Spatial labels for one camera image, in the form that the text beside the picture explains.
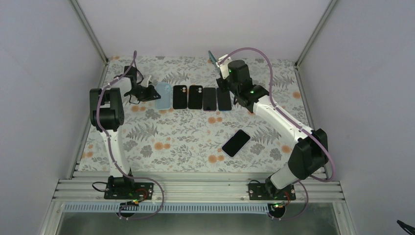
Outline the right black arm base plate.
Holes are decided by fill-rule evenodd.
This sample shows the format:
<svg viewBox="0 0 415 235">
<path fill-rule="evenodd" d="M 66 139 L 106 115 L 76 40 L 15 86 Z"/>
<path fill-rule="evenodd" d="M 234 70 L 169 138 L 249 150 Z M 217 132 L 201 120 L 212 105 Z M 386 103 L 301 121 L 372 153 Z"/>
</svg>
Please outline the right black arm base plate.
<svg viewBox="0 0 415 235">
<path fill-rule="evenodd" d="M 248 183 L 249 199 L 252 201 L 264 200 L 296 200 L 295 189 L 293 185 L 288 185 L 284 189 L 276 189 L 269 192 L 265 183 L 257 180 L 251 180 Z"/>
</svg>

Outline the light-blue phone case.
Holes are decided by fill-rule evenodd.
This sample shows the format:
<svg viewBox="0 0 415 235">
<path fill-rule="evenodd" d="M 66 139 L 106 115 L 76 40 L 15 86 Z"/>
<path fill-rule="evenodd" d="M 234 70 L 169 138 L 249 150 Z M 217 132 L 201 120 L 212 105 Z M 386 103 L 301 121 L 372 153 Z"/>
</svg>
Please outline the light-blue phone case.
<svg viewBox="0 0 415 235">
<path fill-rule="evenodd" d="M 172 88 L 169 83 L 159 82 L 157 84 L 157 92 L 160 99 L 156 102 L 156 108 L 159 110 L 168 110 L 171 107 Z"/>
</svg>

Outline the black smartphone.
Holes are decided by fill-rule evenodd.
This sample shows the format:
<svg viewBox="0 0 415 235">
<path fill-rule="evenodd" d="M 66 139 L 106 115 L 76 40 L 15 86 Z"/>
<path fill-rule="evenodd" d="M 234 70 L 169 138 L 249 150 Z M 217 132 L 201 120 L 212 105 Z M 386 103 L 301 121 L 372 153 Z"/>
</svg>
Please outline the black smartphone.
<svg viewBox="0 0 415 235">
<path fill-rule="evenodd" d="M 231 111 L 231 95 L 229 91 L 223 91 L 220 88 L 216 88 L 217 95 L 217 107 L 219 111 Z"/>
</svg>

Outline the purple smartphone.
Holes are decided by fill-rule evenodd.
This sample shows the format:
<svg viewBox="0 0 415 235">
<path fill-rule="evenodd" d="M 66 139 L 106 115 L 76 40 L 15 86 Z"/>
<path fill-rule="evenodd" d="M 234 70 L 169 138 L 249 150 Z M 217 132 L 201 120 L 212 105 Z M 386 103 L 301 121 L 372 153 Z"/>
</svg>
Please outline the purple smartphone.
<svg viewBox="0 0 415 235">
<path fill-rule="evenodd" d="M 203 88 L 203 110 L 216 111 L 216 89 L 213 87 Z"/>
</svg>

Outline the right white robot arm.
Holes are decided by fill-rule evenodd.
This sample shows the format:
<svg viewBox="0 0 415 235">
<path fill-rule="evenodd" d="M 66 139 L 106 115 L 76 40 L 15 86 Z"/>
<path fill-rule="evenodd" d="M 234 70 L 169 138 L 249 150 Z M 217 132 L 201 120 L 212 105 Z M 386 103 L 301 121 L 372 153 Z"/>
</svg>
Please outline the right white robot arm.
<svg viewBox="0 0 415 235">
<path fill-rule="evenodd" d="M 219 88 L 231 92 L 235 104 L 265 120 L 294 144 L 287 164 L 265 180 L 265 193 L 270 199 L 278 199 L 285 187 L 306 179 L 328 163 L 325 131 L 301 124 L 282 109 L 268 90 L 253 83 L 249 67 L 243 60 L 228 58 L 216 62 L 216 66 L 220 71 L 220 78 L 217 79 Z"/>
</svg>

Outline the black phone case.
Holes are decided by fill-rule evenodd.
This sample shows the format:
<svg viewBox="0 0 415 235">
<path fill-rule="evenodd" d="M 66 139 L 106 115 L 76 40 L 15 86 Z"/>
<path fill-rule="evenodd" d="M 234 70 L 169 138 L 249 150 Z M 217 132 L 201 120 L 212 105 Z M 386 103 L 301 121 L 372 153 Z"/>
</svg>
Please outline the black phone case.
<svg viewBox="0 0 415 235">
<path fill-rule="evenodd" d="M 187 86 L 176 85 L 173 86 L 173 109 L 187 108 Z"/>
<path fill-rule="evenodd" d="M 203 86 L 191 85 L 188 92 L 188 108 L 200 110 L 203 107 Z"/>
</svg>

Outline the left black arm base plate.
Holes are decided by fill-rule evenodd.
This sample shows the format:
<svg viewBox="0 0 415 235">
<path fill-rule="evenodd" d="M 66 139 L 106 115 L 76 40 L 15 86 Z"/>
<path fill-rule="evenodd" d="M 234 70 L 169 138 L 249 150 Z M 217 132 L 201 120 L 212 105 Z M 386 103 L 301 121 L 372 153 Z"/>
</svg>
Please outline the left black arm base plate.
<svg viewBox="0 0 415 235">
<path fill-rule="evenodd" d="M 151 200 L 153 189 L 154 183 L 135 182 L 125 176 L 110 176 L 104 191 L 104 198 L 107 200 Z"/>
</svg>

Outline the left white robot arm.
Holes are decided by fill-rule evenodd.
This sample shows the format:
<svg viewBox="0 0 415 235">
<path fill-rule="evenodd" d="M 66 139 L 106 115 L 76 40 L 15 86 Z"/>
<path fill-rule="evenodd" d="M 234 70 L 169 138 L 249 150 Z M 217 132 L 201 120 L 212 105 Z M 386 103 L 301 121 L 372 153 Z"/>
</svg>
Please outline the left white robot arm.
<svg viewBox="0 0 415 235">
<path fill-rule="evenodd" d="M 137 186 L 121 142 L 125 97 L 147 102 L 158 100 L 161 95 L 134 66 L 125 66 L 123 74 L 103 88 L 91 89 L 89 93 L 90 121 L 102 136 L 110 161 L 107 191 L 116 189 L 123 198 L 130 198 L 136 193 Z"/>
</svg>

